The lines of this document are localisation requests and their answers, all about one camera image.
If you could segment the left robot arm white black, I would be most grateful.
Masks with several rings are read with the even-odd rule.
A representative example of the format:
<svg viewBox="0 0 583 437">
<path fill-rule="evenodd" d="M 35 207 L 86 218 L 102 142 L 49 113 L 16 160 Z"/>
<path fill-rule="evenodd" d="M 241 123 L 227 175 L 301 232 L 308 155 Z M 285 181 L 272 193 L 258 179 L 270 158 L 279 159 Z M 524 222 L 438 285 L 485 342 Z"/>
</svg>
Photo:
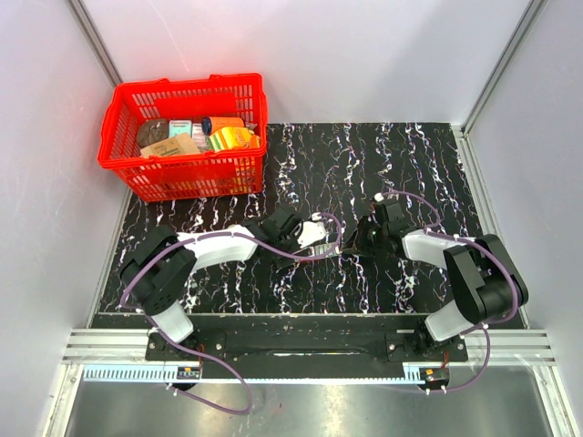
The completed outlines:
<svg viewBox="0 0 583 437">
<path fill-rule="evenodd" d="M 166 350 L 187 360 L 198 347 L 194 326 L 179 303 L 190 273 L 246 261 L 259 242 L 295 251 L 301 231 L 302 218 L 289 206 L 221 231 L 180 235 L 166 226 L 152 229 L 121 267 L 119 277 L 126 290 L 120 304 L 142 310 L 168 336 Z"/>
</svg>

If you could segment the staple box red white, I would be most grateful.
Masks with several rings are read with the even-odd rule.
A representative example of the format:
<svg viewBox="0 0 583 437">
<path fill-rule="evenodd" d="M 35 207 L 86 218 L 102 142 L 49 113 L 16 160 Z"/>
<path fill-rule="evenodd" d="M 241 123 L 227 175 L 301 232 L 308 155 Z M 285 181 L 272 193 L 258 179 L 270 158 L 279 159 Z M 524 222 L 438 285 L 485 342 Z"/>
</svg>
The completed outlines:
<svg viewBox="0 0 583 437">
<path fill-rule="evenodd" d="M 312 256 L 318 259 L 334 258 L 340 255 L 340 250 L 333 243 L 319 244 L 311 247 Z"/>
</svg>

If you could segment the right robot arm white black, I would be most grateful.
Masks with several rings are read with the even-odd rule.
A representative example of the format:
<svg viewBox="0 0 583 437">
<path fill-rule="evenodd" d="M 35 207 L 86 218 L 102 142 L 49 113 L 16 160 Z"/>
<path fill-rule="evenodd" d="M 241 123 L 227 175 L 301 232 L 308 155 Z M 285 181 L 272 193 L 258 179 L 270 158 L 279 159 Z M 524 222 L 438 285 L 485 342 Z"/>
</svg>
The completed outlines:
<svg viewBox="0 0 583 437">
<path fill-rule="evenodd" d="M 458 335 L 512 319 L 528 302 L 527 285 L 497 235 L 460 238 L 414 227 L 395 199 L 373 201 L 373 213 L 359 220 L 343 253 L 394 255 L 446 271 L 453 300 L 414 331 L 415 352 L 427 361 L 443 354 Z"/>
</svg>

